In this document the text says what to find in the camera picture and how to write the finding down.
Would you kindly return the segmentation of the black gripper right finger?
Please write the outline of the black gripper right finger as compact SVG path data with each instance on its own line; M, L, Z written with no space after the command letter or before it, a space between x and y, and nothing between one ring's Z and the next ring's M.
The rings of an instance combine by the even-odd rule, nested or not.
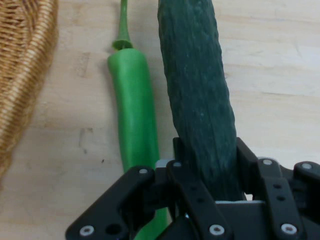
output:
M236 139L242 189L264 202L272 240L320 238L320 166L302 161L287 169L273 158L258 158Z

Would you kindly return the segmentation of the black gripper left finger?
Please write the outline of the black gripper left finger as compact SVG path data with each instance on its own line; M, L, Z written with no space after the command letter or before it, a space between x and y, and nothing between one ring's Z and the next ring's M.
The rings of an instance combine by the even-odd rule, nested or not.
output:
M68 240L131 240L158 209L172 222L153 240L231 240L233 230L214 199L186 166L187 149L173 139L175 158L165 167L132 167L66 230Z

